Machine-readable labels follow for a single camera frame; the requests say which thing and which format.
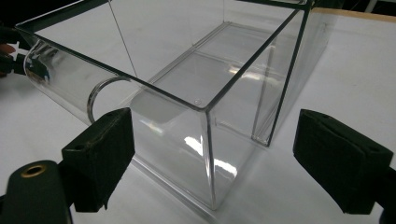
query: circular hole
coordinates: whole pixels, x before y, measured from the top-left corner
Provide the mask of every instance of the circular hole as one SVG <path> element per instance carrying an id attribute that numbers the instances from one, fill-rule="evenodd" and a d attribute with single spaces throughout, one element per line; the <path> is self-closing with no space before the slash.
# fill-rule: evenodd
<path id="1" fill-rule="evenodd" d="M 46 170 L 46 166 L 39 164 L 39 165 L 35 165 L 35 166 L 31 166 L 31 167 L 27 168 L 26 170 L 24 170 L 22 172 L 21 176 L 24 178 L 29 178 L 29 177 L 33 177 L 36 175 L 40 175 L 45 170 Z"/>
<path id="2" fill-rule="evenodd" d="M 75 146 L 75 150 L 82 150 L 82 149 L 84 149 L 84 148 L 85 148 L 84 145 Z"/>
<path id="3" fill-rule="evenodd" d="M 133 94 L 138 90 L 140 89 L 134 83 L 127 80 L 118 80 L 105 85 L 99 90 L 94 100 L 93 120 L 98 120 L 103 115 L 113 116 L 107 113 L 128 106 Z"/>

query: acrylic wall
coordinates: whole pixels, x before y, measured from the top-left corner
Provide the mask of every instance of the acrylic wall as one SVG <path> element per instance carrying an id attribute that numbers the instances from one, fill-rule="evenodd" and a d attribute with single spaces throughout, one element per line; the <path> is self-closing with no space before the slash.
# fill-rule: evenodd
<path id="1" fill-rule="evenodd" d="M 19 25 L 26 73 L 87 124 L 129 106 L 140 167 L 216 209 L 327 40 L 311 1 L 260 2 L 79 2 Z"/>

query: white table surface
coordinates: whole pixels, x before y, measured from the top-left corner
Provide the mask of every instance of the white table surface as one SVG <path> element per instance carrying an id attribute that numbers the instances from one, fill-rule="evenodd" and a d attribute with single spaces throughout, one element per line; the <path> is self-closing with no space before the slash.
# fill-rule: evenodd
<path id="1" fill-rule="evenodd" d="M 190 210 L 129 166 L 108 210 L 72 215 L 75 223 L 378 223 L 345 215 L 300 166 L 292 144 L 301 108 L 316 110 L 396 150 L 396 22 L 339 16 L 311 78 L 266 150 L 256 151 L 214 218 Z M 61 149 L 87 128 L 26 77 L 0 79 L 0 194 L 19 167 L 60 161 Z"/>

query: clear acrylic box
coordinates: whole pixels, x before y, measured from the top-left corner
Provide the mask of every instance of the clear acrylic box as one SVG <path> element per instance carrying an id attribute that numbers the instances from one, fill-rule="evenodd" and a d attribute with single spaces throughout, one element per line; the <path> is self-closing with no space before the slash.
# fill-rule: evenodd
<path id="1" fill-rule="evenodd" d="M 25 72 L 90 124 L 132 109 L 139 167 L 217 209 L 325 49 L 333 1 L 91 0 L 23 22 Z"/>

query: black clamp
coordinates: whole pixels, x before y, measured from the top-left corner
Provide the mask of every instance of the black clamp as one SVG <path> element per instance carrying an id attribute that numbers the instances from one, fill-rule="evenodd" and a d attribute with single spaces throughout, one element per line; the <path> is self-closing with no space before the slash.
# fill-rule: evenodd
<path id="1" fill-rule="evenodd" d="M 0 197 L 1 224 L 72 223 L 77 212 L 106 207 L 134 155 L 131 110 L 103 115 L 62 149 L 64 160 L 36 161 L 15 171 Z"/>
<path id="2" fill-rule="evenodd" d="M 344 213 L 368 215 L 377 202 L 384 208 L 380 223 L 396 223 L 392 151 L 330 116 L 303 109 L 293 152 Z"/>

